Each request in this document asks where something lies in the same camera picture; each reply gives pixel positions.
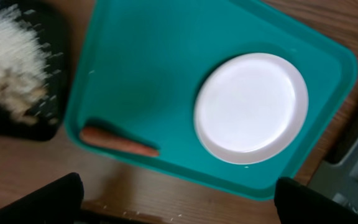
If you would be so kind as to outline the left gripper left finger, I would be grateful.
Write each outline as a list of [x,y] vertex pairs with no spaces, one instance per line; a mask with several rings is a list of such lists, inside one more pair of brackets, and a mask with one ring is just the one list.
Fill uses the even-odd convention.
[[83,197],[80,175],[72,172],[0,208],[0,224],[74,223]]

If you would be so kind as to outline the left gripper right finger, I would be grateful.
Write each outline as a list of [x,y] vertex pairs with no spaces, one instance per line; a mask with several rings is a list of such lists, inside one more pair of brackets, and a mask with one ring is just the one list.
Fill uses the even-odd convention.
[[358,214],[289,177],[277,180],[273,201],[282,224],[358,224]]

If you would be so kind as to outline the orange carrot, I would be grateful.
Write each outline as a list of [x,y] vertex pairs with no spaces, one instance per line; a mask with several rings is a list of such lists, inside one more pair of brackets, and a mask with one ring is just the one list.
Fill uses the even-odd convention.
[[80,131],[80,139],[89,145],[105,149],[112,149],[147,157],[159,156],[158,150],[152,147],[91,126],[86,126]]

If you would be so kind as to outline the pink plate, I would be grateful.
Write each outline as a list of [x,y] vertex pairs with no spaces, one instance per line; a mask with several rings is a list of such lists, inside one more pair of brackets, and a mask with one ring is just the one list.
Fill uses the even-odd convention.
[[295,140],[308,106],[305,80],[292,63],[273,54],[239,55],[215,69],[201,86],[195,132],[217,159],[256,164]]

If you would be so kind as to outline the peanut shells pile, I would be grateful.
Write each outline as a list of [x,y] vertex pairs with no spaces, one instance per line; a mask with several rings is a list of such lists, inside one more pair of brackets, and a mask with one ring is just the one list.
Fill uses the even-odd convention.
[[47,96],[46,58],[37,34],[12,15],[0,15],[0,107],[16,123],[32,126],[37,115],[27,112]]

